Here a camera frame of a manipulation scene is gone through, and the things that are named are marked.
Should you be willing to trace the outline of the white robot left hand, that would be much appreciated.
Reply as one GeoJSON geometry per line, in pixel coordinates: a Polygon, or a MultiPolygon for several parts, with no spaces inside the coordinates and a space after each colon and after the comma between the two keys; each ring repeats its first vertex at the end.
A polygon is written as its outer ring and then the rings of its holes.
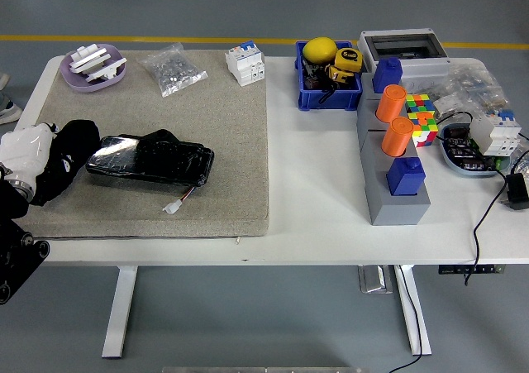
{"type": "Polygon", "coordinates": [[[55,124],[41,123],[8,132],[1,137],[3,178],[36,190],[36,178],[44,173],[52,141],[60,134],[55,124]]]}

